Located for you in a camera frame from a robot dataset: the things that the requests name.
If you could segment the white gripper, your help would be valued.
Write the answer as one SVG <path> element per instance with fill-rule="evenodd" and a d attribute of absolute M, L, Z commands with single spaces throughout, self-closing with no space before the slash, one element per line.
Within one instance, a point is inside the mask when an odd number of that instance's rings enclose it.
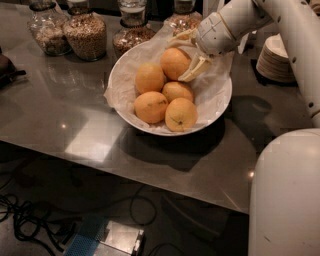
<path fill-rule="evenodd" d="M 205 54 L 218 56 L 232 51 L 237 46 L 237 41 L 220 14 L 214 12 L 201 21 L 197 30 L 188 29 L 167 40 L 167 48 L 180 46 L 198 46 Z M 178 77 L 178 80 L 190 82 L 204 73 L 212 64 L 212 59 L 205 54 L 196 53 L 188 69 Z"/>

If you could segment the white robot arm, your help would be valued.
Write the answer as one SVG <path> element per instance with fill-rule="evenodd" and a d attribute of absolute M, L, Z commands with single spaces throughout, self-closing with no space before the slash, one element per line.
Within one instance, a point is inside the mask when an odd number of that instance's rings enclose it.
<path fill-rule="evenodd" d="M 275 23 L 313 127 L 285 133 L 260 154 L 252 180 L 248 256 L 320 256 L 320 19 L 307 0 L 231 0 L 188 40 L 198 52 L 179 77 L 187 82 L 247 33 Z"/>

